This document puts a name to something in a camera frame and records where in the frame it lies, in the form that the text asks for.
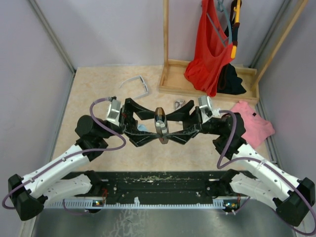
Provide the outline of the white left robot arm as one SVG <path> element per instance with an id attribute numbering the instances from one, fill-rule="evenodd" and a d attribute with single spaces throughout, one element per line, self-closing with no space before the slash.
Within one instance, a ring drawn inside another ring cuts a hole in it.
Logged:
<path id="1" fill-rule="evenodd" d="M 8 180 L 8 194 L 2 201 L 11 200 L 21 221 L 30 220 L 39 215 L 45 207 L 56 201 L 77 195 L 97 196 L 105 192 L 101 178 L 89 170 L 72 179 L 64 177 L 76 168 L 88 164 L 105 151 L 117 151 L 126 145 L 123 135 L 140 135 L 155 139 L 155 133 L 138 130 L 138 122 L 154 119 L 154 111 L 148 110 L 133 99 L 128 98 L 121 105 L 116 97 L 106 97 L 94 101 L 89 115 L 83 115 L 77 121 L 75 132 L 78 140 L 62 155 L 45 166 L 24 176 L 15 174 Z"/>

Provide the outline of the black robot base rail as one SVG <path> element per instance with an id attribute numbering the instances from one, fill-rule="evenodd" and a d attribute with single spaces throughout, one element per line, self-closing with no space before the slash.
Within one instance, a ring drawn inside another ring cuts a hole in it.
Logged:
<path id="1" fill-rule="evenodd" d="M 92 207 L 206 206 L 218 197 L 249 196 L 275 208 L 272 188 L 248 171 L 71 172 L 44 193 L 46 205 L 72 197 L 96 198 Z"/>

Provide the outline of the map print glasses case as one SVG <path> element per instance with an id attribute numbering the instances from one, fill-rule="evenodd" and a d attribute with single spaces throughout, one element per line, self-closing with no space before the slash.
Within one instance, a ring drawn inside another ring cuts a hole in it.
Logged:
<path id="1" fill-rule="evenodd" d="M 186 101 L 183 99 L 177 99 L 174 102 L 174 110 L 178 110 L 179 108 L 183 107 L 185 105 Z"/>

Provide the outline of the plaid brown glasses case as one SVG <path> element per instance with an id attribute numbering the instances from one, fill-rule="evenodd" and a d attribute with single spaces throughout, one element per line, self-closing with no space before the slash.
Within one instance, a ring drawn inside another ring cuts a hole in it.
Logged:
<path id="1" fill-rule="evenodd" d="M 160 135 L 160 138 L 159 138 L 160 142 L 162 144 L 167 144 L 168 139 L 163 138 L 163 136 L 169 133 L 169 129 L 168 129 L 168 124 L 167 124 L 166 114 L 162 107 L 156 108 L 154 121 L 155 121 L 156 133 Z"/>

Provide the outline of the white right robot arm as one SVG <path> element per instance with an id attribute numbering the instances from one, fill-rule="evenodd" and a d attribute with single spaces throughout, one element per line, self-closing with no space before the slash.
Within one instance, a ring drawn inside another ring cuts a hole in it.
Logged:
<path id="1" fill-rule="evenodd" d="M 210 98 L 204 96 L 199 98 L 199 105 L 194 111 L 197 120 L 192 120 L 190 110 L 193 106 L 194 102 L 189 101 L 166 115 L 166 121 L 182 122 L 183 130 L 165 132 L 164 137 L 187 143 L 199 133 L 218 135 L 218 138 L 213 140 L 220 155 L 217 168 L 223 169 L 232 163 L 240 163 L 254 176 L 249 178 L 239 171 L 228 170 L 228 178 L 220 184 L 224 194 L 243 194 L 262 202 L 293 228 L 297 228 L 308 213 L 315 217 L 314 182 L 309 178 L 299 179 L 292 176 L 258 154 L 243 138 L 246 129 L 240 113 L 215 110 Z"/>

